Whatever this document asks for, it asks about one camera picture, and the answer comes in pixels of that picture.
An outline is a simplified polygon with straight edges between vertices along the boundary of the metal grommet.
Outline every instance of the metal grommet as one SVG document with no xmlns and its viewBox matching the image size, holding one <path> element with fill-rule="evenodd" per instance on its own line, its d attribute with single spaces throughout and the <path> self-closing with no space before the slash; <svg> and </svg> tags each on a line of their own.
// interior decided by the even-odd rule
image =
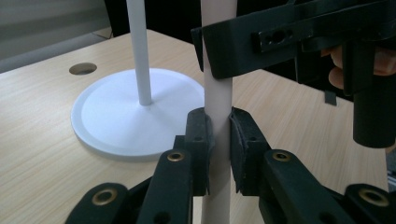
<svg viewBox="0 0 396 224">
<path fill-rule="evenodd" d="M 92 203 L 98 206 L 106 205 L 117 198 L 117 190 L 113 188 L 102 189 L 92 197 Z"/>
<path fill-rule="evenodd" d="M 286 152 L 274 152 L 273 158 L 277 161 L 289 161 L 290 155 Z"/>
<path fill-rule="evenodd" d="M 182 161 L 184 159 L 184 154 L 181 152 L 174 152 L 168 155 L 169 161 Z"/>
<path fill-rule="evenodd" d="M 379 207 L 386 207 L 389 205 L 388 199 L 383 194 L 372 189 L 360 189 L 359 196 L 361 196 L 361 198 L 363 198 L 367 203 L 371 203 Z"/>
</svg>

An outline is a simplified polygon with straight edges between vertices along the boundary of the gray wall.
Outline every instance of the gray wall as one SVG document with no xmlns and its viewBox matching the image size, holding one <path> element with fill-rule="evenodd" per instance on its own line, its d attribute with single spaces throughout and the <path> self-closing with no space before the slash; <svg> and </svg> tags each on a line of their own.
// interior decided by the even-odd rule
<svg viewBox="0 0 396 224">
<path fill-rule="evenodd" d="M 0 60 L 109 26 L 104 0 L 0 0 Z"/>
</svg>

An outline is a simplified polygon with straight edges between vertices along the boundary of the cable hole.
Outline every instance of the cable hole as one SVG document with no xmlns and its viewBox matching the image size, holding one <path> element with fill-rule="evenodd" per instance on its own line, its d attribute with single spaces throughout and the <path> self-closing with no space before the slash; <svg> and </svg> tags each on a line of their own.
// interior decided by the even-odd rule
<svg viewBox="0 0 396 224">
<path fill-rule="evenodd" d="M 76 76 L 88 75 L 94 72 L 96 68 L 97 66 L 94 63 L 78 63 L 70 67 L 69 73 Z"/>
<path fill-rule="evenodd" d="M 286 38 L 286 34 L 284 31 L 277 31 L 275 33 L 273 33 L 272 35 L 272 42 L 274 42 L 275 44 L 278 44 L 282 41 L 284 41 Z"/>
</svg>

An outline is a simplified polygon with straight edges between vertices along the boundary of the white round base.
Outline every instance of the white round base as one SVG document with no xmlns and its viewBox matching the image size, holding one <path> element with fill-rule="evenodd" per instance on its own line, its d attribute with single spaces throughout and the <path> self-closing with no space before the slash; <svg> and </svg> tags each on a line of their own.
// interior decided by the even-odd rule
<svg viewBox="0 0 396 224">
<path fill-rule="evenodd" d="M 135 70 L 91 84 L 75 101 L 73 129 L 86 146 L 110 157 L 153 161 L 184 135 L 187 115 L 204 106 L 204 88 L 183 74 L 150 68 L 151 105 L 139 104 Z"/>
</svg>

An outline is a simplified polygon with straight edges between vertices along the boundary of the black cylinder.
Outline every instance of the black cylinder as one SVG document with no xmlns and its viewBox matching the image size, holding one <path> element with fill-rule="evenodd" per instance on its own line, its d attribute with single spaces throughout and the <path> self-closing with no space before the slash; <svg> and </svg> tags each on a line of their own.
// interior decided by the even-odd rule
<svg viewBox="0 0 396 224">
<path fill-rule="evenodd" d="M 396 74 L 373 76 L 373 85 L 354 94 L 353 139 L 365 147 L 395 143 Z"/>
</svg>

